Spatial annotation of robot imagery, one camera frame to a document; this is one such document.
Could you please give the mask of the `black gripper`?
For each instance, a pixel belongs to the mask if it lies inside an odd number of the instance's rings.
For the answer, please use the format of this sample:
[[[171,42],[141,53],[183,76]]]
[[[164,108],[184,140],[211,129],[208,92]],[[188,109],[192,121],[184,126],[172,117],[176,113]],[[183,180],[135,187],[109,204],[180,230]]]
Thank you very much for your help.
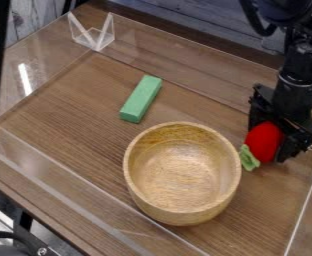
[[[283,131],[275,161],[283,163],[312,147],[312,82],[279,76],[274,88],[256,83],[249,97],[248,129],[271,121]]]

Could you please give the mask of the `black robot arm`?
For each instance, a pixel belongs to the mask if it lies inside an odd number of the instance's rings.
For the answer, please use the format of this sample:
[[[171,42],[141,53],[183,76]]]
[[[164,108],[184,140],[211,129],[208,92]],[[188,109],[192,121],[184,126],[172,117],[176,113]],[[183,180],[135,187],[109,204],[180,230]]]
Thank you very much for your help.
[[[312,0],[239,2],[260,36],[284,31],[276,85],[253,85],[245,138],[260,162],[282,163],[312,147]]]

